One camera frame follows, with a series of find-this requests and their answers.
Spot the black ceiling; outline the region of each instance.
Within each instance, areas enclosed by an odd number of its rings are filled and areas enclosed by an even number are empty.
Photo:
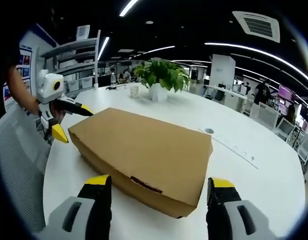
[[[86,0],[78,6],[54,5],[45,12],[45,18],[39,23],[59,44],[74,41],[77,26],[90,25],[89,37],[96,37],[100,29],[100,43],[105,37],[110,37],[101,61],[110,60],[111,57],[121,57],[120,60],[124,60],[138,51],[147,52],[168,46],[175,48],[148,53],[134,59],[159,57],[168,60],[211,61],[210,56],[213,54],[236,54],[231,56],[237,67],[264,75],[291,88],[300,96],[308,97],[308,81],[276,59],[240,48],[204,45],[206,42],[214,42],[256,48],[288,61],[307,74],[305,61],[297,47],[297,41],[294,41],[297,39],[290,31],[290,23],[308,40],[308,3],[297,1],[292,5],[286,1],[282,4],[271,1],[268,4],[262,1],[139,0],[125,17],[119,17],[129,1]],[[277,19],[280,43],[245,34],[232,11],[257,13]],[[148,25],[146,21],[153,21],[154,24]],[[120,53],[120,49],[134,51]],[[238,69],[235,74],[260,78],[256,74]]]

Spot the potted plant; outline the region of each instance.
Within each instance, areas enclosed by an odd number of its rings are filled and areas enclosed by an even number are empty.
[[[172,88],[175,92],[182,91],[189,84],[185,69],[170,61],[152,59],[148,64],[136,67],[134,73],[149,89],[149,97],[153,101],[164,101]]]

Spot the white flower pot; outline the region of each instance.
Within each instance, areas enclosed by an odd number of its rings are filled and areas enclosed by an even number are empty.
[[[162,87],[161,84],[155,83],[148,89],[148,93],[152,101],[163,102],[168,99],[169,91],[165,87]]]

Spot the brown cardboard box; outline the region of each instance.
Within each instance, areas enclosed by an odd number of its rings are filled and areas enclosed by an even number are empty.
[[[210,135],[114,108],[68,131],[88,163],[141,203],[174,218],[197,207]]]

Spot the round table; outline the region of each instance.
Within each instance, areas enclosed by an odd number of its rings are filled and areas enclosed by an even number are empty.
[[[130,97],[131,86],[139,86],[138,98]],[[214,130],[213,153],[197,209],[188,217],[174,219],[113,186],[112,240],[208,239],[205,216],[209,177],[231,181],[242,200],[251,201],[268,217],[269,228],[277,236],[288,234],[305,208],[304,177],[297,153],[271,131],[239,112],[185,91],[171,91],[167,101],[153,102],[140,83],[130,83],[117,90],[105,87],[87,90],[76,101],[94,113],[111,107],[195,131]],[[83,161],[67,131],[85,118],[66,114],[61,126],[69,143],[55,140],[52,144],[43,187],[46,224],[57,206],[68,197],[77,196],[84,182],[98,175]],[[246,159],[251,156],[254,164]]]

